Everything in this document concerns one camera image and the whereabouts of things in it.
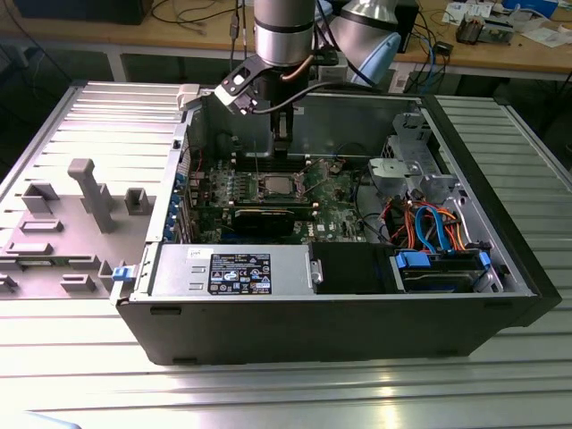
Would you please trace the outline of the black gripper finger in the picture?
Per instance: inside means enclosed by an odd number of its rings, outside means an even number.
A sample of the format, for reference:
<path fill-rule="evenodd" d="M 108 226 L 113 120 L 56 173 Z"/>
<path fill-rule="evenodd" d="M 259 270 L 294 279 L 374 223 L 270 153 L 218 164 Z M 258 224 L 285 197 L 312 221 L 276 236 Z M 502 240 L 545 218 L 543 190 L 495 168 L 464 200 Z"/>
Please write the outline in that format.
<path fill-rule="evenodd" d="M 282 118 L 281 111 L 272 113 L 273 155 L 283 156 L 282 150 Z"/>
<path fill-rule="evenodd" d="M 286 110 L 282 113 L 282 150 L 288 153 L 293 140 L 293 123 L 294 113 L 292 110 Z"/>

